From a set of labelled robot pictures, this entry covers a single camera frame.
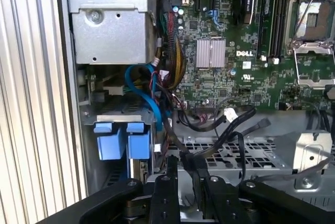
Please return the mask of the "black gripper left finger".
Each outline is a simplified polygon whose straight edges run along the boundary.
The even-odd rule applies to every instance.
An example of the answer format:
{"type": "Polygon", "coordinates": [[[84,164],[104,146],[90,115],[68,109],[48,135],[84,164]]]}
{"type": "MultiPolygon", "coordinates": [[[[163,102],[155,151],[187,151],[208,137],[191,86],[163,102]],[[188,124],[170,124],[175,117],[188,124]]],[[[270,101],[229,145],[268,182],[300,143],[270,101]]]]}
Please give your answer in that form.
{"type": "Polygon", "coordinates": [[[41,223],[179,223],[177,157],[166,161],[166,172],[154,182],[116,182],[41,223]]]}

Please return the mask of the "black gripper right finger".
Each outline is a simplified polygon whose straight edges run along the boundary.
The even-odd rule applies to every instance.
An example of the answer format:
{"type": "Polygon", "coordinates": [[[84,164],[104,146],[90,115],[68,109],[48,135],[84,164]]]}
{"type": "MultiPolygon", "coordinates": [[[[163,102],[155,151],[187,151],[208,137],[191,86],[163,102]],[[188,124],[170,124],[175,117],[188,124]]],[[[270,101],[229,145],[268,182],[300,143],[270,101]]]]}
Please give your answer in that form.
{"type": "Polygon", "coordinates": [[[334,223],[334,213],[264,183],[247,180],[238,187],[197,170],[197,203],[205,218],[218,223],[334,223]]]}

